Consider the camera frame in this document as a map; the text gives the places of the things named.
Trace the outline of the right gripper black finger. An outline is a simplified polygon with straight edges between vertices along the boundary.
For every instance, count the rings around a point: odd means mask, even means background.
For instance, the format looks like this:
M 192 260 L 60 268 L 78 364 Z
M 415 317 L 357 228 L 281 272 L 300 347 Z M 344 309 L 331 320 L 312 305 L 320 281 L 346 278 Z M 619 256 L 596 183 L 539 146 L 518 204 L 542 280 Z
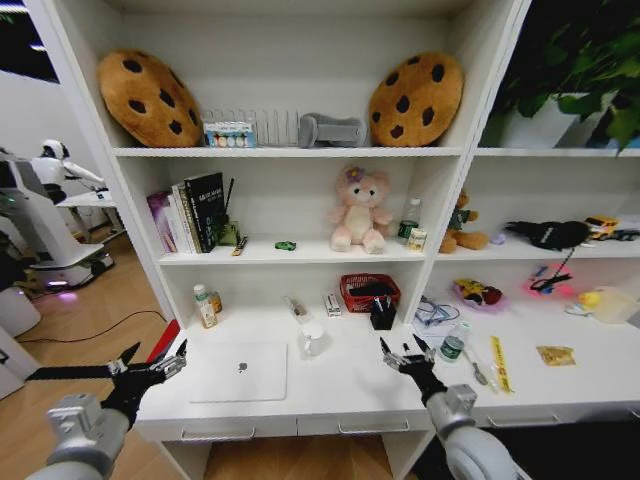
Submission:
M 404 364 L 404 358 L 401 355 L 392 352 L 383 337 L 380 337 L 379 341 L 383 353 L 383 362 L 390 368 L 399 371 L 401 366 Z
M 421 350 L 419 354 L 413 356 L 413 363 L 434 364 L 435 350 L 432 349 L 423 339 L 416 334 L 413 335 L 415 343 Z

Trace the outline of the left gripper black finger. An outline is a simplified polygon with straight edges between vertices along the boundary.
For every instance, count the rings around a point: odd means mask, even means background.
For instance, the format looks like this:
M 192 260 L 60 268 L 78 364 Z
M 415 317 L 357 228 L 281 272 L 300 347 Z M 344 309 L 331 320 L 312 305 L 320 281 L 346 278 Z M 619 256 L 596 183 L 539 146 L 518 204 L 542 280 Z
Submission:
M 117 376 L 127 371 L 128 365 L 138 351 L 141 343 L 136 342 L 131 347 L 124 350 L 121 355 L 107 364 L 111 376 Z
M 151 372 L 152 383 L 164 383 L 186 366 L 187 343 L 188 341 L 184 340 L 174 355 L 157 359 L 151 364 L 149 370 Z

